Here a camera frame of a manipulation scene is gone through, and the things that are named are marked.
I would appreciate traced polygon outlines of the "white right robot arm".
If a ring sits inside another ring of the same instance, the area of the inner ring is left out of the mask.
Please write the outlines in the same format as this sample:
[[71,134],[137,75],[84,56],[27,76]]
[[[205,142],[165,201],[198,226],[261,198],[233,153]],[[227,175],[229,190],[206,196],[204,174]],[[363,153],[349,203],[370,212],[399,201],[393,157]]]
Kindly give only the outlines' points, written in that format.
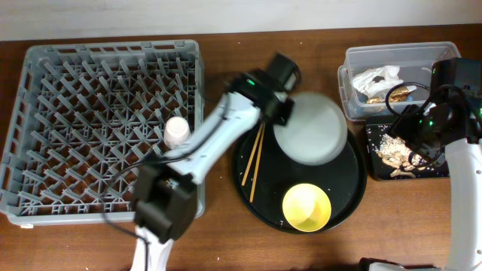
[[481,268],[481,63],[435,62],[429,96],[397,112],[387,133],[404,140],[426,166],[444,157],[450,174],[451,239],[447,270]]

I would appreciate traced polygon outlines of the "wooden chopstick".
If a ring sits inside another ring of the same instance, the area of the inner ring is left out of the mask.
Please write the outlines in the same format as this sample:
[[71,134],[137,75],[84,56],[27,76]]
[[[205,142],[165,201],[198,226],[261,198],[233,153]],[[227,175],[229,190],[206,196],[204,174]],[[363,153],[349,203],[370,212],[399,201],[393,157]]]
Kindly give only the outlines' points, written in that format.
[[248,163],[247,163],[247,166],[246,166],[246,170],[245,170],[244,175],[243,175],[243,179],[242,179],[242,183],[241,183],[242,186],[244,186],[246,184],[246,180],[248,178],[249,171],[250,171],[251,165],[252,165],[252,161],[254,159],[254,155],[255,155],[256,150],[258,148],[259,140],[260,140],[261,134],[263,132],[263,129],[264,129],[264,124],[261,123],[261,125],[259,126],[259,129],[258,129],[258,133],[257,133],[256,138],[255,138],[255,142],[254,142],[253,147],[252,147],[252,151],[251,151],[250,156],[249,156],[249,160],[248,160]]
[[252,179],[252,188],[250,192],[250,197],[249,197],[249,202],[253,203],[254,197],[255,197],[255,188],[258,180],[258,172],[259,172],[259,167],[261,163],[261,153],[262,153],[262,148],[263,148],[263,141],[264,141],[264,132],[265,132],[265,123],[262,123],[260,125],[259,131],[257,138],[255,139],[255,144],[254,144],[254,152],[256,153],[256,161],[255,161],[255,170],[253,173],[253,179]]

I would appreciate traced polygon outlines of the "white plate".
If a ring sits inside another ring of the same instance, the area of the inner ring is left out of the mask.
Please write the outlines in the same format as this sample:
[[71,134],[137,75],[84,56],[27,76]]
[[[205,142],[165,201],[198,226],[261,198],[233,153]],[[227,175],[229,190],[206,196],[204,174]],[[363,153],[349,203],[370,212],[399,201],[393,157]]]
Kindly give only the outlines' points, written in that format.
[[340,107],[319,93],[299,93],[284,126],[275,125],[275,139],[293,161],[307,166],[331,162],[345,147],[348,128]]

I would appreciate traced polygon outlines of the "yellow bowl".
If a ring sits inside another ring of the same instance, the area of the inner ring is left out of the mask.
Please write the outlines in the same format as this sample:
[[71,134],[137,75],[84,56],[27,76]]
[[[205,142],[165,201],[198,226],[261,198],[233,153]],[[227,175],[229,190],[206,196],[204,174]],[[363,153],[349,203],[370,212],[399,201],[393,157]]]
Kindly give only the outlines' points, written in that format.
[[314,184],[296,184],[284,195],[282,213],[296,230],[312,233],[322,229],[331,218],[331,201]]

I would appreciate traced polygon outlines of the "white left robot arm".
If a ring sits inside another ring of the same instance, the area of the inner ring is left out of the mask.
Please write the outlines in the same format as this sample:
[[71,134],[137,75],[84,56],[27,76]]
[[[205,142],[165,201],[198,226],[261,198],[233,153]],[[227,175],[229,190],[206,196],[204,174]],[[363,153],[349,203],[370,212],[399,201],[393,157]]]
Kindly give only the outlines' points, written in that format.
[[197,213],[197,190],[219,157],[260,122],[285,125],[301,81],[298,65],[277,53],[265,69],[237,75],[203,125],[180,145],[139,164],[131,208],[136,225],[133,270],[164,270],[175,240]]

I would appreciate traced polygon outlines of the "white cup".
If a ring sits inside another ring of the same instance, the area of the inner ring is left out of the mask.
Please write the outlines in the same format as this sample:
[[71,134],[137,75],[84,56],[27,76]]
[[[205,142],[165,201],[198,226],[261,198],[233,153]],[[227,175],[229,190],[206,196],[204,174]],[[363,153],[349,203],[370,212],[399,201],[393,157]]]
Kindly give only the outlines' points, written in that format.
[[191,134],[188,122],[183,117],[171,117],[166,122],[163,141],[169,149],[186,142]]

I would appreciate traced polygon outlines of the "gold snack wrapper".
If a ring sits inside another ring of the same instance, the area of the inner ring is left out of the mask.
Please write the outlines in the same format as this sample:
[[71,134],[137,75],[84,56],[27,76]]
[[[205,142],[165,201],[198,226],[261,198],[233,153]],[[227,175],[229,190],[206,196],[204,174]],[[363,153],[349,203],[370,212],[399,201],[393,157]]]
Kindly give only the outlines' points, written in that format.
[[[394,90],[392,94],[389,96],[389,102],[403,102],[408,98],[408,96],[415,89],[416,89],[415,86],[399,87],[398,89]],[[366,101],[366,103],[367,104],[384,103],[385,99],[386,99],[386,94],[371,98],[368,101]]]

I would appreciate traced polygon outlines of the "white paper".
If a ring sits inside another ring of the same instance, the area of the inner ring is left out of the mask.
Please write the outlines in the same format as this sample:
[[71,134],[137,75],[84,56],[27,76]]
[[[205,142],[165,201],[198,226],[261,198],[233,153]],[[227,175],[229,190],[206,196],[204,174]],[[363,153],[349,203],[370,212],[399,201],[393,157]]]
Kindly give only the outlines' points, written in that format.
[[378,97],[404,82],[398,76],[399,72],[400,67],[398,65],[385,65],[380,68],[368,69],[352,79],[352,86],[369,99]]

